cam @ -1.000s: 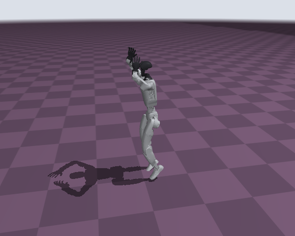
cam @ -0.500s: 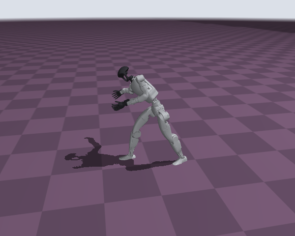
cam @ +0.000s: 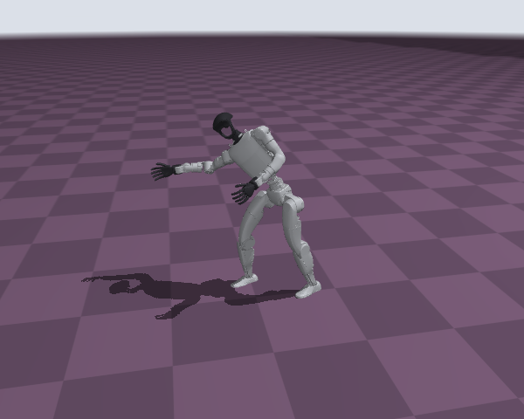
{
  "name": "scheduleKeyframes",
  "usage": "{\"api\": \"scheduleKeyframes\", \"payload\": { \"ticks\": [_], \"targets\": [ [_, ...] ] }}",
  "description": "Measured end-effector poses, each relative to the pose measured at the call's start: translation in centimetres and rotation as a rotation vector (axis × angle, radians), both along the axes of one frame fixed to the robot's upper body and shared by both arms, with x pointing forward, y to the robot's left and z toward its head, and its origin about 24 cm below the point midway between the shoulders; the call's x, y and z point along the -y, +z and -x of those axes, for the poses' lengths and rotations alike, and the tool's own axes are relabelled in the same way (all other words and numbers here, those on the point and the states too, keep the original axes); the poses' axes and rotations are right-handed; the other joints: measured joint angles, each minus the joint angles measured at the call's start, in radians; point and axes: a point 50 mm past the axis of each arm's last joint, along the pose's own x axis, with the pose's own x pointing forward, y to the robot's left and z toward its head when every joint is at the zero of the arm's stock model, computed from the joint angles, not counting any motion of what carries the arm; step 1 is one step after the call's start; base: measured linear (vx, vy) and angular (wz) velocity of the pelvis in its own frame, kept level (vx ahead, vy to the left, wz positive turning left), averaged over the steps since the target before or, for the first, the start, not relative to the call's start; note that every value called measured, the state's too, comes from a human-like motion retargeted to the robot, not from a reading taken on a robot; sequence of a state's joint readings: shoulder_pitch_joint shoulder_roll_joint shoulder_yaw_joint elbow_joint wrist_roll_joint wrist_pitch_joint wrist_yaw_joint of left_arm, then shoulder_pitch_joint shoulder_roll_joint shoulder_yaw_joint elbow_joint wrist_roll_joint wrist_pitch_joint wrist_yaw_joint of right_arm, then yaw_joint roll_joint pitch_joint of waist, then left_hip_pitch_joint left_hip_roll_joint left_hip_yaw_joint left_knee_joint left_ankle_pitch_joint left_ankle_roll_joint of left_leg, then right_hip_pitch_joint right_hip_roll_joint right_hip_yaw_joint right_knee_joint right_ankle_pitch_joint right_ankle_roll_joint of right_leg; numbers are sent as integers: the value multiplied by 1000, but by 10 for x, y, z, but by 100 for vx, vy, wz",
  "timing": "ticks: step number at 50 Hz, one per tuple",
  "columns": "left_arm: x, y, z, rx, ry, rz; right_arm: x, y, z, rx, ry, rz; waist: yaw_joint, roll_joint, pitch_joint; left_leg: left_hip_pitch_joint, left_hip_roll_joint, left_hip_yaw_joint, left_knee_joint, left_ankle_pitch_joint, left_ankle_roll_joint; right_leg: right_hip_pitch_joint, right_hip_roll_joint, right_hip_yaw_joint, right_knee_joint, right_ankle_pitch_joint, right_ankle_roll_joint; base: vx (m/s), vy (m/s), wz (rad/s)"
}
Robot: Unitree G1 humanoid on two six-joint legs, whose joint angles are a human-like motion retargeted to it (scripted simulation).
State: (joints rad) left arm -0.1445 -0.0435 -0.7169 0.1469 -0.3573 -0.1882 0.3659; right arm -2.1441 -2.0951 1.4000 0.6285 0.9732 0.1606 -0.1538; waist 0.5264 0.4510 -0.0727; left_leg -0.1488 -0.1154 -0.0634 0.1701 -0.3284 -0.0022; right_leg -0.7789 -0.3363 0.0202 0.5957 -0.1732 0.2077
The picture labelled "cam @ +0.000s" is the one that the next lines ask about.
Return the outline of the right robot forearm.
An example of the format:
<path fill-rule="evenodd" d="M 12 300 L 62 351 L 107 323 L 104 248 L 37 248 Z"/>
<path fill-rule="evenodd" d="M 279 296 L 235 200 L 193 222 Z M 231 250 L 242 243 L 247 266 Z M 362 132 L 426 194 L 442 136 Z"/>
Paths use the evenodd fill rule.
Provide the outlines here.
<path fill-rule="evenodd" d="M 197 163 L 184 163 L 182 166 L 179 166 L 179 167 L 175 167 L 175 171 L 177 174 L 181 174 L 181 173 L 189 173 L 190 171 L 191 172 L 197 172 L 197 173 L 202 173 L 203 171 L 203 164 L 205 163 L 205 161 L 200 161 L 200 162 L 197 162 Z"/>

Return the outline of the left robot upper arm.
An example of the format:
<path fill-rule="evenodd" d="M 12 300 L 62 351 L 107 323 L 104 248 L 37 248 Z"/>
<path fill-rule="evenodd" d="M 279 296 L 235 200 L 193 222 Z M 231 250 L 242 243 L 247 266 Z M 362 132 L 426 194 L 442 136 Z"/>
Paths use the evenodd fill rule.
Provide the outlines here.
<path fill-rule="evenodd" d="M 277 142 L 272 137 L 270 129 L 268 127 L 266 127 L 266 126 L 257 127 L 254 130 L 252 130 L 250 132 L 250 134 L 255 139 L 257 139 L 259 141 L 262 141 L 264 146 L 266 147 L 266 149 L 268 151 L 270 151 L 271 153 L 273 153 L 272 161 L 273 161 L 273 159 L 274 159 L 274 157 L 276 155 L 283 155 L 285 157 L 285 155 L 282 152 L 282 150 L 280 149 L 279 145 L 277 144 Z M 286 160 L 286 157 L 285 157 L 285 160 Z"/>

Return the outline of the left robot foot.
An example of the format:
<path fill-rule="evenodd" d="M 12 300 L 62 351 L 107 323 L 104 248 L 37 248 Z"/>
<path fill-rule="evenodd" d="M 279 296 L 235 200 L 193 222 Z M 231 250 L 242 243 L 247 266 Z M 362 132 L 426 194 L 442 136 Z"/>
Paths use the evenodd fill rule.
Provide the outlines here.
<path fill-rule="evenodd" d="M 314 292 L 321 290 L 321 283 L 317 280 L 315 280 L 315 282 L 316 282 L 316 285 L 314 287 L 312 287 L 309 284 L 306 284 L 302 289 L 300 289 L 299 291 L 295 293 L 295 297 L 298 299 L 303 299 L 305 297 L 312 295 Z M 311 284 L 313 285 L 313 283 Z"/>

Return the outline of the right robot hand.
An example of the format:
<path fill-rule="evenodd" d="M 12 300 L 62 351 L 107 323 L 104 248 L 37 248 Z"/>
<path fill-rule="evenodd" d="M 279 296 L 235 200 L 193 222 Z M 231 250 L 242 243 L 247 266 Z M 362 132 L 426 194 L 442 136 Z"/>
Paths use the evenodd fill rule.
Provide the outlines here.
<path fill-rule="evenodd" d="M 155 181 L 156 181 L 156 180 L 159 180 L 159 179 L 161 179 L 161 178 L 163 178 L 163 177 L 171 176 L 172 174 L 174 174 L 174 175 L 179 175 L 179 174 L 176 173 L 176 171 L 175 171 L 175 167 L 182 166 L 181 164 L 177 164 L 177 165 L 173 165 L 173 166 L 171 167 L 170 165 L 166 165 L 166 164 L 164 164 L 164 163 L 160 163 L 160 162 L 156 163 L 156 165 L 161 165 L 162 167 L 152 168 L 151 170 L 155 170 L 155 169 L 160 169 L 160 170 L 156 170 L 156 171 L 152 172 L 151 175 L 154 174 L 154 173 L 159 173 L 159 172 L 161 172 L 160 174 L 153 175 L 153 178 L 156 177 L 156 176 L 158 176 L 158 175 L 163 175 L 163 176 L 157 177 L 157 178 L 155 179 Z M 182 173 L 181 173 L 181 174 L 182 174 Z"/>

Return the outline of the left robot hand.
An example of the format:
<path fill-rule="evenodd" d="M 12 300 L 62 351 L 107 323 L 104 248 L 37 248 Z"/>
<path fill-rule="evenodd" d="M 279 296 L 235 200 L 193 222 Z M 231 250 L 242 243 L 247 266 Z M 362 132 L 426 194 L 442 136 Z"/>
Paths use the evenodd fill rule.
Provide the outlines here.
<path fill-rule="evenodd" d="M 236 200 L 235 202 L 237 203 L 237 202 L 240 202 L 240 201 L 244 200 L 244 201 L 242 201 L 241 203 L 238 203 L 238 204 L 245 203 L 252 196 L 254 190 L 258 189 L 258 184 L 255 182 L 257 179 L 258 179 L 258 177 L 254 177 L 248 183 L 235 185 L 236 188 L 237 187 L 243 187 L 243 186 L 244 187 L 241 190 L 239 190 L 239 191 L 237 191 L 235 193 L 232 193 L 231 195 L 234 196 L 234 195 L 239 194 L 239 193 L 242 192 L 239 196 L 233 197 L 232 199 L 238 199 L 239 197 L 242 196 L 240 199 Z"/>

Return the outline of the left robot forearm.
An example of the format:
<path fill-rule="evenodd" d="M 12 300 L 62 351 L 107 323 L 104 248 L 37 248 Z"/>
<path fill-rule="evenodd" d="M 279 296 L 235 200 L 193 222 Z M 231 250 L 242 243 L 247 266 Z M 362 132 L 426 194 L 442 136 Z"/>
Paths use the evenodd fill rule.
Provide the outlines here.
<path fill-rule="evenodd" d="M 261 186 L 263 183 L 268 182 L 269 178 L 271 178 L 274 174 L 277 174 L 280 168 L 282 167 L 284 161 L 285 157 L 283 155 L 276 155 L 273 161 L 267 165 L 263 172 L 259 173 L 256 176 L 258 177 L 258 179 L 255 182 L 258 184 L 258 187 Z"/>

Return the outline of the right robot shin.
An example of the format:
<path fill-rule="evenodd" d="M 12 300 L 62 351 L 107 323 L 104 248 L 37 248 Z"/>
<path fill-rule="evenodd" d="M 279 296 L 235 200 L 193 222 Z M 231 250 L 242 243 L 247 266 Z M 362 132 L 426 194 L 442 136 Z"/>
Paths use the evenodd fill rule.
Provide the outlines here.
<path fill-rule="evenodd" d="M 252 262 L 254 259 L 254 249 L 251 247 L 251 249 L 246 250 L 242 248 L 242 246 L 237 241 L 237 247 L 238 247 L 238 255 L 240 262 L 242 264 L 243 270 L 245 272 L 245 277 L 252 278 Z"/>

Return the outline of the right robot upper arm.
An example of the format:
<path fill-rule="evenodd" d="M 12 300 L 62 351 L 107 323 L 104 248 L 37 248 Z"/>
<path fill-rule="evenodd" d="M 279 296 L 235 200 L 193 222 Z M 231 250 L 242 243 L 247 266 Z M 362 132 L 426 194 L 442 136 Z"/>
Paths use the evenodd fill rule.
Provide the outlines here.
<path fill-rule="evenodd" d="M 214 161 L 206 161 L 203 164 L 203 171 L 205 174 L 213 174 L 215 170 L 218 168 L 221 168 L 226 165 L 230 165 L 234 163 L 234 161 L 229 156 L 229 149 L 222 152 L 222 155 L 220 155 L 218 158 L 216 158 Z"/>

